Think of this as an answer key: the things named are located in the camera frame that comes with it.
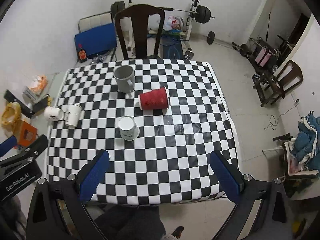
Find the white bamboo print paper cup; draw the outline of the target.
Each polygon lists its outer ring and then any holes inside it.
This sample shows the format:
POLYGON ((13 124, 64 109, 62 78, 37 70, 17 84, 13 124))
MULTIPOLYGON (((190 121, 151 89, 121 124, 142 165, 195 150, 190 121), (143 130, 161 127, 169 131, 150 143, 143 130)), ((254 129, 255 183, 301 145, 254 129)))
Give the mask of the white bamboo print paper cup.
POLYGON ((133 117, 125 115, 122 116, 118 122, 120 136, 126 141, 134 141, 138 138, 140 129, 137 126, 133 117))

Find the white paper cup on floor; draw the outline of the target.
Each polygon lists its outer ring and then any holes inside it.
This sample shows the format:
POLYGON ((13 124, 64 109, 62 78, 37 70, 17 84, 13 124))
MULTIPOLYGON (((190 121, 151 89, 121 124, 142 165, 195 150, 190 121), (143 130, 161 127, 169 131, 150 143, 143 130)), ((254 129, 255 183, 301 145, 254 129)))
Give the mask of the white paper cup on floor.
POLYGON ((44 117, 48 121, 61 121, 64 119, 65 113, 60 108, 46 107, 44 110, 44 117))

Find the white paper cup on table edge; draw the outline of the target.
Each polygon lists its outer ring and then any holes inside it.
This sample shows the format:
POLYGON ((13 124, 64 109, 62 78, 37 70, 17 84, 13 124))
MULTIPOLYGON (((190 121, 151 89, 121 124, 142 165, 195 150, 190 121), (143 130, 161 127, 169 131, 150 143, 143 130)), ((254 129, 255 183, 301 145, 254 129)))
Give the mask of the white paper cup on table edge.
POLYGON ((65 125, 68 128, 76 128, 80 118, 82 107, 79 104, 72 103, 67 106, 65 114, 65 125))

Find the red ripple paper cup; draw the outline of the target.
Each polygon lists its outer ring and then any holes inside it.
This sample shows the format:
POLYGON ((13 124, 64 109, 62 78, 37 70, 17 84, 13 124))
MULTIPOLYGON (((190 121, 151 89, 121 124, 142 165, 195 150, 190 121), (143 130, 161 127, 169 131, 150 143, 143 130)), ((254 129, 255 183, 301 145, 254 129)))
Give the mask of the red ripple paper cup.
POLYGON ((138 103, 141 110, 158 110, 169 108, 169 92, 161 87, 152 91, 139 94, 138 103))

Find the orange box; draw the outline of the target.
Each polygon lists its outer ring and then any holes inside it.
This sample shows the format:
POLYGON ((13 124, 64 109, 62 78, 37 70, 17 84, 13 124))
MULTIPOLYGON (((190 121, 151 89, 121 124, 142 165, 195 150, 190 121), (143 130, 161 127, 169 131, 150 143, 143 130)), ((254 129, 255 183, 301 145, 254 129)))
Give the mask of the orange box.
POLYGON ((21 146, 27 147, 35 141, 37 135, 37 128, 31 124, 20 121, 17 130, 17 143, 21 146))

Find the yellow bag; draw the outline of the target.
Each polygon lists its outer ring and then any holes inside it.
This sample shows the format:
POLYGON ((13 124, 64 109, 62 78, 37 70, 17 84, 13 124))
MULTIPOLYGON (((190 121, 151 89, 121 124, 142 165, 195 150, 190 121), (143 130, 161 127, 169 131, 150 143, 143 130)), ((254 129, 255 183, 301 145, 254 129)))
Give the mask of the yellow bag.
POLYGON ((1 116, 1 126, 7 131, 13 131, 20 121, 21 115, 21 108, 18 103, 8 103, 1 116))

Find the black long box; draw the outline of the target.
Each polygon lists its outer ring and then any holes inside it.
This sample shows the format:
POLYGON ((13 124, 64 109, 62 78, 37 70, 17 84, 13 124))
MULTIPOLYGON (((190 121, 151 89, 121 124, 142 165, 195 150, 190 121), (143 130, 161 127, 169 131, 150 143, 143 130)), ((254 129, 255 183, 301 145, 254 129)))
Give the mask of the black long box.
POLYGON ((5 91, 4 93, 4 99, 7 102, 13 103, 16 102, 20 105, 21 108, 21 112, 23 115, 25 115, 28 118, 32 118, 33 115, 35 114, 32 109, 30 109, 27 105, 25 105, 22 101, 20 101, 16 96, 14 96, 14 94, 12 94, 11 91, 9 91, 8 89, 5 91))

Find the blue clothes pile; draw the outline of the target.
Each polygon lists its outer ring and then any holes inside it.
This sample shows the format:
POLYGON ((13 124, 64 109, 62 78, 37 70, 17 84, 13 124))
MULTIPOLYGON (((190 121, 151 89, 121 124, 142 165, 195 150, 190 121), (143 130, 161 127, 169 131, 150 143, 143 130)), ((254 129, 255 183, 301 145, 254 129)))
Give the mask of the blue clothes pile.
POLYGON ((309 112, 299 120, 298 130, 291 154, 307 169, 319 171, 319 116, 309 112))

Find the orange white packet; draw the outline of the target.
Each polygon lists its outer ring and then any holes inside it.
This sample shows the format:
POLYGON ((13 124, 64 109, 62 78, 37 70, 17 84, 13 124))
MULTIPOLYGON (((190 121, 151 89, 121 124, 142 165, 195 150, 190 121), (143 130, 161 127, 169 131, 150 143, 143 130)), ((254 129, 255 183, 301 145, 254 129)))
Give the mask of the orange white packet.
POLYGON ((36 101, 48 83, 45 75, 35 76, 29 86, 25 86, 23 94, 31 101, 36 101))

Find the dark wooden chair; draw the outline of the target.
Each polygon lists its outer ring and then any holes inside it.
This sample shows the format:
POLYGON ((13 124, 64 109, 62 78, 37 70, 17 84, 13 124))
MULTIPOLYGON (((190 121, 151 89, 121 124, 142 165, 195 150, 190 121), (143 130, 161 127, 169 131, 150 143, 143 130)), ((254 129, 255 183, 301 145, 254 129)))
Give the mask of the dark wooden chair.
POLYGON ((253 89, 257 91, 260 106, 274 105, 279 99, 285 99, 289 92, 296 89, 303 82, 304 77, 298 64, 289 60, 275 76, 268 71, 261 75, 252 76, 253 89))
POLYGON ((116 33, 119 38, 121 51, 124 60, 129 60, 127 47, 125 44, 123 32, 121 29, 120 20, 124 17, 130 18, 132 23, 133 38, 135 42, 135 56, 136 59, 159 59, 158 51, 161 41, 162 30, 165 20, 165 12, 162 8, 154 7, 149 4, 135 4, 125 10, 119 11, 115 15, 116 33), (148 22, 149 16, 158 14, 160 16, 159 27, 156 35, 156 41, 153 54, 148 56, 148 42, 147 36, 149 33, 148 22))

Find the red label bottle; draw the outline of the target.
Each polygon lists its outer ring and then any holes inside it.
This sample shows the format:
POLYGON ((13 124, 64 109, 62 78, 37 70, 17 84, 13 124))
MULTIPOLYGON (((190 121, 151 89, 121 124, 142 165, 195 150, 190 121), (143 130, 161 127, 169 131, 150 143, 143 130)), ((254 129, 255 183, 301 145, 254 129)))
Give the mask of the red label bottle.
POLYGON ((86 51, 81 44, 78 44, 78 58, 80 63, 87 61, 86 51))

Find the grey ribbed plastic mug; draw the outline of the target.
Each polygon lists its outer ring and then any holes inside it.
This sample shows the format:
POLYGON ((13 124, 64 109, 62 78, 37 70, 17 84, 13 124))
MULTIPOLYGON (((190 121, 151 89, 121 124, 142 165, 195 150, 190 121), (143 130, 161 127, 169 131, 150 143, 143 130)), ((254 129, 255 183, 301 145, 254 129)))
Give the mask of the grey ribbed plastic mug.
POLYGON ((131 93, 135 88, 135 70, 131 66, 118 66, 113 72, 118 89, 122 93, 131 93))

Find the white cushioned bench pad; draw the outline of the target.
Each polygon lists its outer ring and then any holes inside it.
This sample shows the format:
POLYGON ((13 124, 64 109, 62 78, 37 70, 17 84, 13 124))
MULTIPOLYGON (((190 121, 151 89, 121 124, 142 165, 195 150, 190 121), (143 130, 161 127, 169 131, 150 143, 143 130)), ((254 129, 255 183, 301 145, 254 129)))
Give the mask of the white cushioned bench pad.
POLYGON ((82 18, 78 22, 79 33, 88 31, 92 28, 96 28, 102 25, 110 24, 113 22, 111 12, 104 12, 102 14, 96 14, 86 18, 82 18))

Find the white red plastic bag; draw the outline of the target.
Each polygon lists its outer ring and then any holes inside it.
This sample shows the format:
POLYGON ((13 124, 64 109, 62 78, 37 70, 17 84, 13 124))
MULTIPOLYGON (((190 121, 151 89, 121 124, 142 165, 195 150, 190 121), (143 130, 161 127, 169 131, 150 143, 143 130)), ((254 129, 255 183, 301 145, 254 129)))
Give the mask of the white red plastic bag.
POLYGON ((184 27, 184 21, 180 16, 169 15, 164 20, 163 29, 165 31, 182 30, 184 27))

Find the white weight rack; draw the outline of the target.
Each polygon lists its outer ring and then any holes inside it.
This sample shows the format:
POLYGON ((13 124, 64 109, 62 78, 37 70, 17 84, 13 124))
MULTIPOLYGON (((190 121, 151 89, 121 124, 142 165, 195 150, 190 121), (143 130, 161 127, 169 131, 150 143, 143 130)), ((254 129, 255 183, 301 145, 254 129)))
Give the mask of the white weight rack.
POLYGON ((185 45, 187 45, 189 43, 189 40, 190 40, 193 20, 195 18, 196 7, 197 7, 199 1, 200 0, 192 0, 191 7, 190 7, 190 10, 189 10, 189 15, 187 17, 187 20, 185 22, 184 27, 181 30, 181 33, 180 33, 180 39, 181 39, 181 41, 183 41, 185 43, 185 45))

